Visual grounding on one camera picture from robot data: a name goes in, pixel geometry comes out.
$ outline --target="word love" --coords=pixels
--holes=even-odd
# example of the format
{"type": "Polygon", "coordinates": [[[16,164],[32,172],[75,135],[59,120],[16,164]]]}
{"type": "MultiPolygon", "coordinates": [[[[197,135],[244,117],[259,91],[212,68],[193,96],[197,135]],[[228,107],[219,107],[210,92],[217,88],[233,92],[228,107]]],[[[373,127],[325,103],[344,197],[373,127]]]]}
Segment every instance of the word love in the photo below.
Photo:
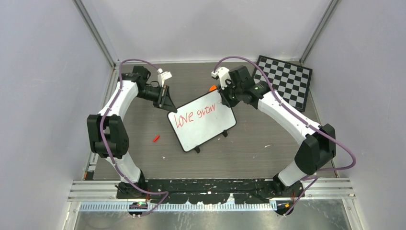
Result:
{"type": "MultiPolygon", "coordinates": [[[[199,109],[196,113],[198,118],[202,118],[205,115],[213,112],[215,110],[215,104],[209,106],[206,106],[203,109],[199,109]]],[[[176,115],[173,115],[173,118],[175,119],[175,124],[176,124],[176,128],[182,127],[184,124],[186,123],[190,123],[193,122],[193,112],[187,112],[186,116],[182,116],[180,115],[178,118],[176,117],[176,115]]]]}

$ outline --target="checkerboard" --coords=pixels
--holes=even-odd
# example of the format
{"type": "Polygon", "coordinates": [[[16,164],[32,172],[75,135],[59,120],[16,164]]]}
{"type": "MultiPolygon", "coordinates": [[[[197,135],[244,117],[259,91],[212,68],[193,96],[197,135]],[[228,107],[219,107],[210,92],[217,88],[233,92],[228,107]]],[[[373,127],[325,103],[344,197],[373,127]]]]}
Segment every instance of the checkerboard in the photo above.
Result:
{"type": "MultiPolygon", "coordinates": [[[[300,112],[305,111],[312,76],[311,69],[264,56],[258,58],[257,65],[265,72],[273,88],[287,103],[300,112]]],[[[252,76],[256,83],[265,81],[257,69],[252,76]]]]}

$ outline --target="gray wood tabletop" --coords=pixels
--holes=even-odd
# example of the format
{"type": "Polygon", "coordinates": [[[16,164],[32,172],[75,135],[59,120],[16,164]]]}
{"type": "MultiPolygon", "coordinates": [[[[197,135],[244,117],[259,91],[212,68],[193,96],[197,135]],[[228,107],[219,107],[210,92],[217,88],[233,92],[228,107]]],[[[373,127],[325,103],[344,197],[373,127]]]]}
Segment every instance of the gray wood tabletop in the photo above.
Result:
{"type": "MultiPolygon", "coordinates": [[[[244,62],[224,63],[232,69],[246,65],[244,62]]],[[[211,78],[214,63],[161,64],[170,71],[172,78],[166,81],[170,95],[177,107],[207,93],[218,84],[211,78]]],[[[156,72],[151,79],[156,79],[156,72]]],[[[132,66],[123,67],[123,73],[131,72],[132,66]]],[[[124,118],[130,139],[129,153],[147,179],[178,178],[271,178],[283,170],[299,148],[293,137],[272,118],[243,102],[233,108],[237,125],[228,137],[219,135],[201,145],[201,152],[183,152],[167,119],[167,111],[156,109],[152,102],[135,98],[124,118]],[[157,142],[152,140],[160,135],[157,142]]],[[[307,98],[304,114],[317,121],[311,97],[307,98]]],[[[334,177],[333,172],[319,176],[334,177]]],[[[94,179],[119,179],[114,168],[104,159],[97,162],[94,179]]]]}

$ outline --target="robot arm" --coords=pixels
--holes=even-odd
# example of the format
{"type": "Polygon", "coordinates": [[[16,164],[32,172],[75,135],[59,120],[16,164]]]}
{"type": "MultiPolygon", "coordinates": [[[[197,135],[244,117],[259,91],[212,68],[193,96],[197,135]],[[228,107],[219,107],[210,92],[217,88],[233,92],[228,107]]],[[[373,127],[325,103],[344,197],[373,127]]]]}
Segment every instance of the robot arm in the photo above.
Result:
{"type": "MultiPolygon", "coordinates": [[[[334,128],[329,124],[321,126],[285,103],[284,105],[290,108],[294,115],[289,113],[278,103],[267,83],[261,81],[256,84],[245,66],[232,70],[221,67],[212,72],[212,77],[220,80],[220,86],[217,88],[222,97],[222,104],[234,107],[243,101],[252,105],[277,121],[300,145],[294,161],[274,176],[275,193],[281,193],[303,177],[314,174],[335,157],[335,144],[301,123],[298,117],[313,127],[319,127],[333,138],[335,138],[334,128]]],[[[282,97],[277,93],[276,95],[283,102],[282,97]]]]}
{"type": "Polygon", "coordinates": [[[143,187],[145,179],[142,171],[134,164],[128,153],[129,139],[123,124],[124,115],[135,97],[152,101],[156,108],[177,111],[169,95],[169,86],[164,84],[164,80],[170,77],[170,73],[163,72],[158,75],[158,86],[147,83],[150,75],[151,73],[142,66],[135,66],[132,73],[123,74],[122,88],[120,89],[120,83],[118,83],[107,105],[97,115],[89,115],[87,119],[91,151],[98,153],[100,157],[113,165],[100,135],[100,122],[102,114],[108,109],[108,105],[111,104],[117,91],[121,90],[114,107],[110,108],[106,116],[103,128],[116,165],[122,173],[119,173],[121,181],[127,183],[122,176],[126,175],[129,180],[140,187],[143,187]]]}

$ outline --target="whiteboard stand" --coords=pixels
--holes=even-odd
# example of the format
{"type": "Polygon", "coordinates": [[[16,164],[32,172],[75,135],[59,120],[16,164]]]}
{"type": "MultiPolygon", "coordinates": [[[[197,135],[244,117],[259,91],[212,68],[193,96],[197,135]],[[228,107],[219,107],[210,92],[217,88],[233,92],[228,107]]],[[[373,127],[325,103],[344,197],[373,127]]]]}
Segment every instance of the whiteboard stand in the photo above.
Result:
{"type": "Polygon", "coordinates": [[[218,91],[206,93],[169,112],[168,120],[184,152],[195,150],[217,135],[228,136],[227,130],[237,124],[231,108],[221,104],[218,91]]]}

